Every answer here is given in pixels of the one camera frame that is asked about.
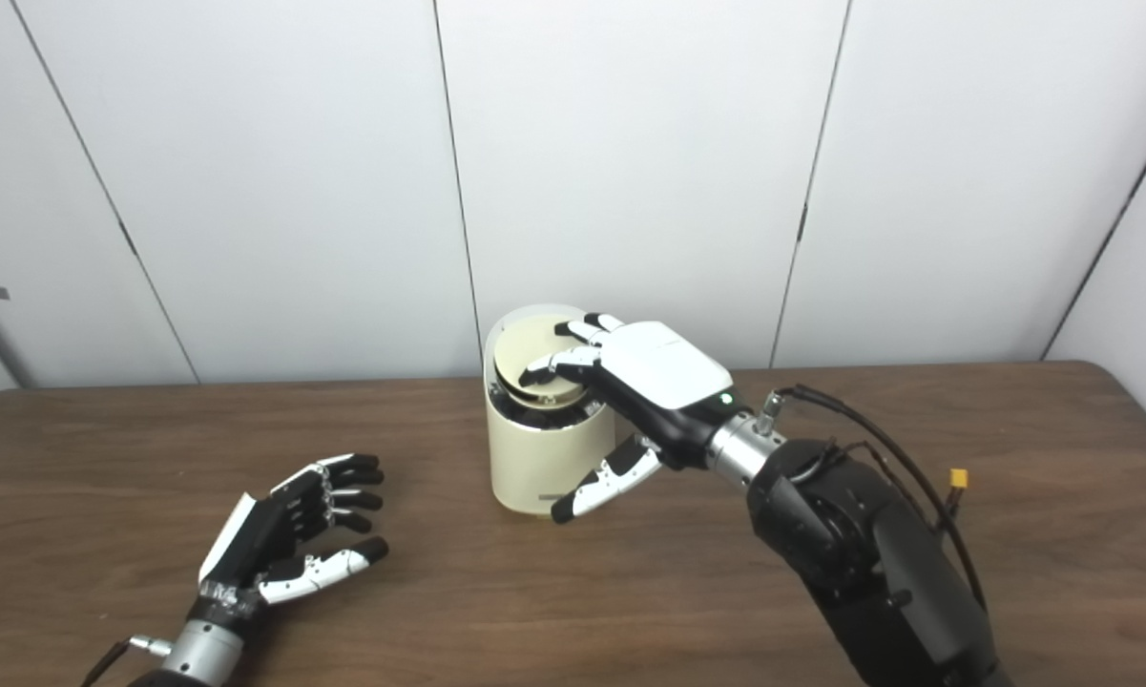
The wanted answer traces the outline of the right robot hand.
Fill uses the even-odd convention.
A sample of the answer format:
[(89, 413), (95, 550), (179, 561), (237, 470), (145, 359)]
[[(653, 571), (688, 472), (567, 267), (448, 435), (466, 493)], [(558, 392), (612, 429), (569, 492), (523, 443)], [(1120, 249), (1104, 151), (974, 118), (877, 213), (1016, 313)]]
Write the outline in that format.
[(568, 494), (551, 507), (565, 525), (638, 486), (660, 467), (711, 469), (711, 445), (745, 405), (730, 370), (668, 325), (625, 323), (586, 313), (554, 326), (576, 346), (539, 357), (517, 383), (568, 380), (635, 427), (637, 435), (613, 448)]

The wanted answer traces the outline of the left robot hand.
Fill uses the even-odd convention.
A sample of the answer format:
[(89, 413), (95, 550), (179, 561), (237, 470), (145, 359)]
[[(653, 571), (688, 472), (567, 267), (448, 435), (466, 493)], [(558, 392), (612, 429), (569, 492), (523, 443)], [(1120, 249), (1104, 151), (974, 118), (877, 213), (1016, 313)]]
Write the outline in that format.
[(256, 497), (245, 492), (198, 571), (193, 618), (249, 626), (266, 606), (307, 598), (388, 555), (367, 512), (378, 512), (380, 460), (363, 453), (321, 458)]

